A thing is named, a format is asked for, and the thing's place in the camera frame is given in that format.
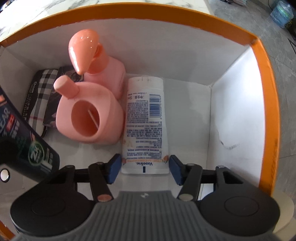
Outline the white vaseline lotion tube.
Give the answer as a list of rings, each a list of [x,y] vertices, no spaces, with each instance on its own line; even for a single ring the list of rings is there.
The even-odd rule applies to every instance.
[[[151,76],[130,78],[125,106],[122,173],[169,173],[164,81]]]

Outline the plaid black tissue pack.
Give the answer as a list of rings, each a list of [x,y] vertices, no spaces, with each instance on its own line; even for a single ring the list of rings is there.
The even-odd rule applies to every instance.
[[[44,137],[47,132],[47,127],[44,126],[43,121],[57,74],[57,69],[37,71],[30,83],[23,105],[22,117],[41,137]]]

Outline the pink pump bottle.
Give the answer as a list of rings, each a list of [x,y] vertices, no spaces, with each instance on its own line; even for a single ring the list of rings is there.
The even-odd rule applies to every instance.
[[[125,66],[106,53],[95,30],[84,29],[75,33],[69,41],[68,52],[76,73],[82,75],[84,81],[100,84],[116,99],[121,98]]]

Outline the orange cardboard box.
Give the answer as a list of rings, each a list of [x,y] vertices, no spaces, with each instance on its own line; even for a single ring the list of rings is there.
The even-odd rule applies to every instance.
[[[1,42],[1,161],[37,180],[15,240],[277,240],[267,52],[162,4],[66,11]]]

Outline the blue water jug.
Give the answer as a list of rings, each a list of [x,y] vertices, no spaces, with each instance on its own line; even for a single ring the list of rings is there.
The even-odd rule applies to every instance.
[[[288,1],[275,1],[273,6],[270,16],[279,27],[284,29],[294,17],[293,7]]]

